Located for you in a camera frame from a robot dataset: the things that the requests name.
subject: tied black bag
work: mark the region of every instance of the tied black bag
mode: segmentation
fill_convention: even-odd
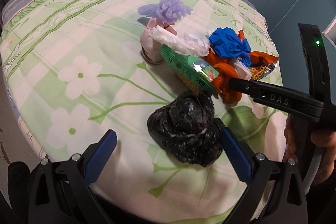
[[[225,125],[215,118],[211,94],[206,92],[182,93],[150,115],[147,126],[152,138],[180,162],[206,167],[223,151],[219,133]]]

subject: white flower print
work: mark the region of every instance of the white flower print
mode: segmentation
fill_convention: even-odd
[[[83,153],[92,143],[101,138],[98,123],[88,121],[90,109],[78,104],[69,114],[64,108],[58,108],[51,114],[53,125],[49,128],[46,141],[53,148],[67,146],[69,155]]]
[[[59,80],[68,82],[66,96],[75,99],[82,93],[96,94],[100,89],[97,76],[102,68],[101,63],[88,64],[85,56],[76,57],[72,67],[65,67],[58,73]]]

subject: purple yarn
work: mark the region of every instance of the purple yarn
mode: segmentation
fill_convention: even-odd
[[[160,0],[158,4],[147,4],[138,8],[138,13],[146,17],[158,17],[169,25],[181,20],[193,9],[184,5],[182,0]]]

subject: human hand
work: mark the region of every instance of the human hand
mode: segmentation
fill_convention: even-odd
[[[292,158],[297,162],[298,158],[295,155],[296,143],[291,116],[288,116],[286,120],[286,128],[283,133],[288,144],[283,161]],[[329,129],[316,130],[311,134],[311,141],[318,147],[325,147],[325,153],[322,157],[320,167],[313,180],[313,185],[318,185],[326,181],[334,171],[336,160],[336,132]]]

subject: bed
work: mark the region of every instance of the bed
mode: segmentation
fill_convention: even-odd
[[[0,40],[8,99],[41,159],[67,160],[116,131],[117,148],[91,188],[119,208],[156,223],[221,223],[246,188],[225,153],[206,168],[182,164],[148,134],[149,115],[187,89],[166,64],[140,54],[145,26],[137,8],[157,1],[8,0]],[[243,29],[252,50],[278,55],[265,18],[247,0],[182,1],[194,11],[177,32]],[[262,81],[282,85],[279,66]],[[246,95],[230,108],[213,101],[239,140],[282,160],[286,113]]]

